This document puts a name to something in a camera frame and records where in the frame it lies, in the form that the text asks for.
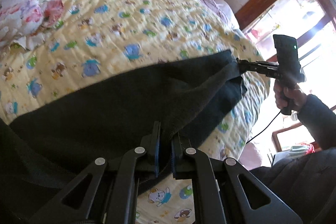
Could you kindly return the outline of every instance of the dark sleeve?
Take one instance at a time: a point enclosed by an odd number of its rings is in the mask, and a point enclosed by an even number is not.
[[[336,147],[336,115],[319,98],[308,95],[298,118],[323,150]]]

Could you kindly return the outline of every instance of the black jacket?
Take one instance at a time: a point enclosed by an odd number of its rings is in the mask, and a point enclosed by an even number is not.
[[[323,151],[251,172],[304,223],[336,223],[336,115],[316,96],[308,95],[298,118]]]

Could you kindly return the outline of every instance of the human arm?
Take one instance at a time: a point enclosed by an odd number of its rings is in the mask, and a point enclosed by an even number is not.
[[[287,106],[281,98],[282,87],[276,81],[274,92],[279,109]],[[298,86],[283,89],[286,97],[294,100],[294,110],[298,111],[300,122],[309,130],[318,145],[326,150],[336,147],[336,115],[314,95],[304,94]]]

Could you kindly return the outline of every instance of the human hand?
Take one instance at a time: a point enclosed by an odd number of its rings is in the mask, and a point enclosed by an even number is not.
[[[273,90],[275,92],[275,103],[277,104],[277,107],[279,109],[283,109],[288,105],[288,102],[285,99],[283,99],[281,95],[282,90],[287,98],[293,99],[294,101],[293,110],[295,111],[300,111],[300,109],[307,101],[307,95],[303,93],[302,90],[300,90],[300,87],[298,85],[295,85],[295,88],[292,90],[289,88],[282,87],[280,85],[280,82],[276,80]]]

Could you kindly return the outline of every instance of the person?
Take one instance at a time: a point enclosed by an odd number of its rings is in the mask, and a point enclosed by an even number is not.
[[[302,219],[303,223],[336,223],[336,115],[315,95],[306,95],[297,85],[293,90],[275,82],[279,109],[287,106],[281,97],[294,100],[293,110],[322,151],[299,159],[282,159],[272,167],[251,170]]]

